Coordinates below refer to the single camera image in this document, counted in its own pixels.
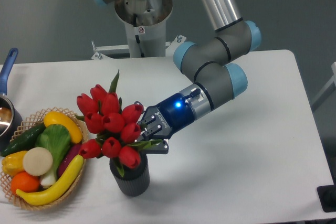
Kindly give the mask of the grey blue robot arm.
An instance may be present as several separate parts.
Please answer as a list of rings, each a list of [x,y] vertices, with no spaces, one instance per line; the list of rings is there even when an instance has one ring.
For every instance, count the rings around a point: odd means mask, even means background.
[[[136,148],[145,153],[166,154],[171,136],[243,93],[248,85],[240,56],[255,50],[261,33],[255,23],[243,20],[234,0],[202,0],[215,37],[204,45],[184,39],[166,43],[166,20],[172,0],[94,0],[114,3],[124,23],[128,52],[132,58],[172,55],[191,85],[145,109],[140,121],[143,132]]]

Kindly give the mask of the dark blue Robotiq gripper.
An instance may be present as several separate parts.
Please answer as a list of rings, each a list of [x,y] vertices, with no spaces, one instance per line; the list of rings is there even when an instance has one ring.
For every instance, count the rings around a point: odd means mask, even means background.
[[[166,139],[170,139],[173,134],[195,121],[195,115],[189,103],[192,97],[191,94],[176,93],[148,108],[140,101],[134,102],[135,105],[142,107],[143,116],[140,125],[145,127],[138,138],[138,141],[145,143],[141,152],[146,154],[167,154],[169,152]]]

